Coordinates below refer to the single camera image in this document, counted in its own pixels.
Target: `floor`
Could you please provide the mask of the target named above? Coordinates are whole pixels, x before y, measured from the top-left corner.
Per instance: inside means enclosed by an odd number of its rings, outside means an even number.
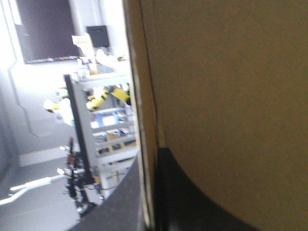
[[[11,186],[57,175],[64,168],[64,159],[20,167],[12,176]],[[78,223],[74,203],[65,190],[65,180],[33,189],[17,201],[0,207],[0,231],[65,231]],[[89,198],[99,203],[95,191]]]

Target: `computer monitor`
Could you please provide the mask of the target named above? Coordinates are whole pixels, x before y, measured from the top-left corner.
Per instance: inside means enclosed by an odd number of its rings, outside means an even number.
[[[106,26],[88,26],[87,33],[90,34],[94,47],[109,47],[109,38]]]

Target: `wall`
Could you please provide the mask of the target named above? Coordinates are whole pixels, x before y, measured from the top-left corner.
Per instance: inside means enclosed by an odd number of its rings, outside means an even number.
[[[261,230],[306,230],[307,2],[141,5],[160,132],[179,164]]]
[[[110,52],[116,56],[128,56],[122,0],[100,0],[100,2],[103,24],[108,29]]]
[[[1,14],[0,48],[6,56],[1,57],[0,84],[8,109],[17,151],[20,154],[32,153],[66,144],[74,135],[74,128],[55,122],[52,114],[43,109],[46,99],[57,100],[55,90],[61,85],[63,74],[76,70],[74,61],[47,64],[24,65],[16,37],[13,19],[7,0],[2,1],[4,14]],[[86,26],[101,24],[99,5],[96,0],[72,1],[72,15],[77,34],[83,33]],[[7,20],[12,39],[5,25]],[[17,64],[12,69],[12,78],[7,69],[14,63],[13,46],[16,50]]]

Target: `white wall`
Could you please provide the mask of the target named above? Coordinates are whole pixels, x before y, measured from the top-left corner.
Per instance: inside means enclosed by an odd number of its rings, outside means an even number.
[[[111,53],[128,55],[122,0],[101,0],[103,24],[108,28]]]
[[[70,0],[76,35],[83,35],[87,26],[101,26],[102,12],[98,0]]]

